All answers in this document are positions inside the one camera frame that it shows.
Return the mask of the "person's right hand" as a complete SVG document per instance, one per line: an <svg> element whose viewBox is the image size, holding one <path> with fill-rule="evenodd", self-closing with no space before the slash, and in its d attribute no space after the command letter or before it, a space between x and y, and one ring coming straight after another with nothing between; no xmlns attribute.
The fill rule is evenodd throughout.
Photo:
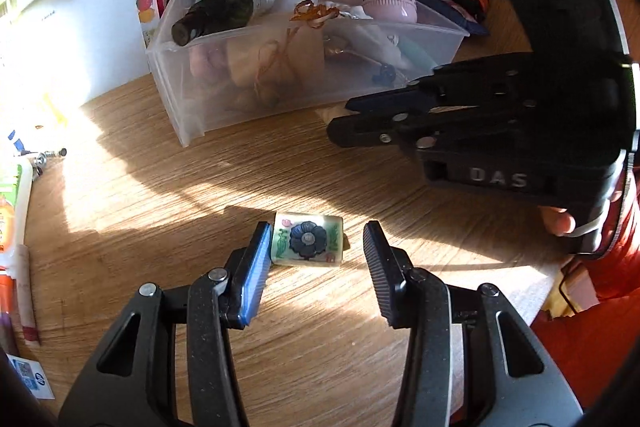
<svg viewBox="0 0 640 427"><path fill-rule="evenodd" d="M608 219L605 221L602 236L608 239L616 227L615 213L620 209L620 198L622 191L616 190L611 198L610 211ZM556 207L539 207L542 223L546 230L555 236L565 236L572 233L576 228L576 220L567 212L566 209Z"/></svg>

